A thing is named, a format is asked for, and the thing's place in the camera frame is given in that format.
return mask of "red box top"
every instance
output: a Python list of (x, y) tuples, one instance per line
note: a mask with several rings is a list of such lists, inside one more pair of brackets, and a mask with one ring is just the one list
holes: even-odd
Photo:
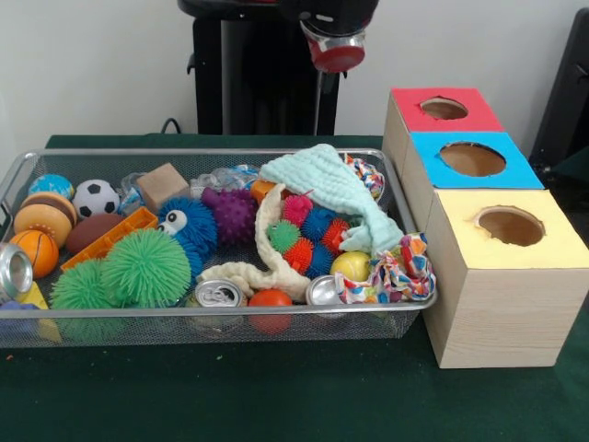
[(475, 88), (393, 88), (392, 94), (410, 132), (504, 132)]

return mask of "green table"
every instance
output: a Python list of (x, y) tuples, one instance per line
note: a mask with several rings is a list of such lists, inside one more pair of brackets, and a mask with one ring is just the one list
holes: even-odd
[[(276, 141), (314, 139), (54, 137), (48, 146)], [(376, 137), (330, 141), (380, 146)], [(2, 350), (0, 398), (3, 442), (584, 441), (589, 314), (552, 368), (440, 370), (419, 317), (397, 341)]]

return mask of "white wall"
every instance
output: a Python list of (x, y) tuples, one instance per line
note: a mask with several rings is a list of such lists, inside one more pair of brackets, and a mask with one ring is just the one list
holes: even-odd
[(380, 0), (366, 59), (341, 86), (336, 131), (381, 134), (389, 88), (477, 87), (529, 153), (586, 0)]
[[(584, 3), (381, 0), (336, 131), (381, 134), (391, 86), (473, 86), (527, 151)], [(2, 0), (0, 140), (24, 151), (51, 134), (145, 134), (168, 116), (194, 131), (191, 22), (172, 0)]]

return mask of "purple spiky ball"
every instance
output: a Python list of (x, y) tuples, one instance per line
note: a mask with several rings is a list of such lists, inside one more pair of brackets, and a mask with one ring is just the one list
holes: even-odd
[(201, 202), (213, 211), (219, 242), (224, 246), (253, 242), (258, 204), (247, 190), (216, 192), (206, 188)]

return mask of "yellow ball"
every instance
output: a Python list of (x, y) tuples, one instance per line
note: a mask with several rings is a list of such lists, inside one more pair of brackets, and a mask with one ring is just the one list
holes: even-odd
[(362, 251), (346, 251), (331, 265), (331, 274), (336, 272), (353, 281), (365, 281), (370, 276), (370, 256)]

